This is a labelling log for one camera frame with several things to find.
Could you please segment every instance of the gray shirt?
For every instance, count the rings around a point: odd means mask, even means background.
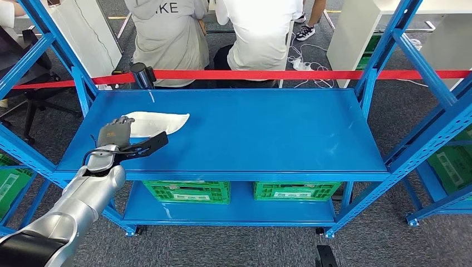
[[[208,44],[197,19],[208,12],[207,0],[125,0],[136,25],[133,62],[156,70],[203,70]],[[181,87],[194,80],[157,80],[156,86]]]

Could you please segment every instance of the shelf foot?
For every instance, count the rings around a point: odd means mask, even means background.
[[[408,225],[410,225],[411,227],[418,227],[420,226],[420,223],[418,222],[418,219],[417,218],[410,218],[412,214],[409,214],[407,215],[406,217],[406,221],[408,223]]]
[[[132,237],[132,236],[139,236],[142,234],[145,234],[146,231],[148,230],[148,227],[145,225],[137,226],[136,230],[134,231],[127,231],[126,236]]]

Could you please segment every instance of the white desk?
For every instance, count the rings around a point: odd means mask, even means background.
[[[333,70],[353,71],[377,25],[387,22],[400,0],[345,0],[327,57]],[[423,44],[421,53],[434,69],[471,69],[472,1],[424,0],[415,18],[446,15]],[[453,89],[459,80],[445,80]],[[347,87],[349,80],[337,80]]]
[[[91,77],[107,76],[116,68],[121,52],[96,0],[62,0],[49,7],[53,21]]]

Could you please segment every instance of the black office chair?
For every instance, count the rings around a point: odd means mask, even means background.
[[[35,33],[28,29],[23,31],[23,40],[26,45],[21,47],[3,28],[0,27],[0,78],[5,76],[8,71],[28,52],[31,47],[38,41]],[[28,83],[43,83],[48,81],[59,81],[60,78],[55,73],[51,72],[52,63],[46,53],[44,53],[36,63],[28,70],[28,72],[20,79],[18,85]],[[5,120],[7,117],[17,113],[18,111],[27,108],[26,118],[24,121],[23,138],[28,144],[35,143],[33,137],[29,134],[33,120],[35,118],[36,110],[44,111],[46,107],[55,110],[73,114],[76,117],[81,117],[82,113],[70,110],[68,108],[58,106],[56,104],[47,102],[46,100],[64,91],[64,88],[41,88],[29,90],[10,90],[5,98],[11,98],[22,95],[26,99],[8,110],[0,116],[0,123],[5,127],[10,127],[11,123]]]

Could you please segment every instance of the black and white sneaker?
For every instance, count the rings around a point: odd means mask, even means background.
[[[305,17],[305,13],[303,13],[299,18],[295,19],[296,23],[303,23],[307,21],[307,17]]]
[[[314,34],[314,27],[303,25],[300,31],[297,32],[296,39],[299,41],[305,41],[313,34]]]

